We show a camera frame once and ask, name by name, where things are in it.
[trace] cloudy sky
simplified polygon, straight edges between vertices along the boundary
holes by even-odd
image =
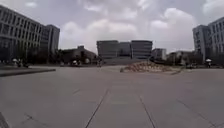
[[[192,28],[224,16],[224,0],[0,0],[43,24],[61,28],[60,48],[96,40],[153,40],[168,51],[192,50]]]

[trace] office building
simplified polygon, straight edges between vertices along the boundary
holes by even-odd
[[[120,42],[118,44],[118,56],[119,57],[131,57],[131,43],[130,42]]]
[[[152,52],[152,41],[148,40],[132,40],[131,52],[132,58],[149,59]]]
[[[224,17],[193,29],[196,53],[202,54],[203,61],[224,54]]]
[[[118,56],[119,43],[117,40],[97,41],[98,55],[103,59],[112,59]]]
[[[166,60],[166,49],[155,48],[152,50],[152,57],[155,60]]]
[[[214,54],[224,53],[224,17],[208,25]]]
[[[53,25],[44,26],[0,5],[0,60],[27,59],[40,51],[53,54],[59,33]]]
[[[96,59],[96,54],[85,49],[84,46],[78,46],[74,49],[65,49],[61,51],[61,59],[64,63],[72,63],[76,59],[88,58],[91,62]]]
[[[203,55],[203,60],[212,54],[211,31],[208,26],[200,25],[193,29],[194,47],[197,54]]]

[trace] pavement seam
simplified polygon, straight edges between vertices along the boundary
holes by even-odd
[[[156,123],[155,123],[155,121],[153,121],[152,115],[150,115],[150,112],[147,110],[146,105],[145,105],[145,103],[143,102],[142,97],[141,97],[140,94],[137,92],[137,90],[135,90],[134,88],[133,88],[133,90],[134,90],[135,94],[137,95],[137,97],[139,98],[139,100],[140,100],[140,102],[141,102],[141,104],[142,104],[142,107],[144,108],[144,110],[145,110],[145,112],[146,112],[146,114],[147,114],[147,117],[148,117],[149,122],[152,124],[153,128],[156,128],[156,127],[157,127],[157,126],[156,126]]]
[[[95,111],[93,112],[92,116],[90,117],[90,119],[89,119],[87,125],[85,126],[85,128],[88,128],[88,127],[89,127],[89,125],[90,125],[90,123],[92,122],[94,116],[96,115],[96,113],[97,113],[97,111],[99,110],[101,104],[103,103],[103,101],[104,101],[106,95],[108,94],[108,92],[109,92],[109,88],[110,88],[110,87],[107,88],[105,94],[104,94],[103,97],[101,98],[100,103],[97,105]]]
[[[77,89],[77,90],[74,91],[72,94],[75,95],[75,94],[77,94],[77,93],[80,92],[80,91],[81,91],[81,89]]]
[[[146,114],[147,114],[147,116],[148,116],[148,119],[149,119],[149,121],[151,122],[153,128],[156,128],[155,123],[154,123],[154,121],[153,121],[153,119],[152,119],[152,116],[150,115],[149,111],[147,110],[146,105],[145,105],[145,103],[144,103],[143,100],[142,100],[142,97],[141,97],[140,95],[138,95],[138,97],[139,97],[139,99],[140,99],[140,102],[141,102],[141,104],[142,104],[142,106],[143,106],[143,108],[144,108],[144,110],[145,110],[145,112],[146,112]]]
[[[199,117],[201,117],[202,119],[206,120],[213,127],[216,127],[216,125],[214,123],[212,123],[212,121],[210,121],[209,119],[207,119],[205,116],[203,116],[199,112],[193,110],[190,106],[188,106],[187,104],[185,104],[183,101],[177,99],[177,102],[180,103],[180,104],[182,104],[182,105],[184,105],[187,109],[189,109],[190,111],[192,111],[193,113],[195,113],[196,115],[198,115]]]
[[[35,119],[33,116],[31,116],[31,115],[28,115],[28,114],[24,114],[26,117],[28,117],[28,119],[26,120],[26,121],[30,121],[30,120],[33,120],[33,121],[35,121],[35,122],[37,122],[37,123],[39,123],[40,125],[42,125],[42,126],[44,126],[44,127],[50,127],[48,124],[46,124],[46,123],[42,123],[41,121],[39,121],[39,120],[37,120],[37,119]]]

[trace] person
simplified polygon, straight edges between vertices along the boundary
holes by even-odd
[[[102,66],[102,58],[99,56],[98,61],[97,61],[98,67]]]

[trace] concrete pavement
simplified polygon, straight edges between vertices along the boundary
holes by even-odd
[[[178,75],[57,68],[0,78],[12,128],[222,128],[224,70]]]

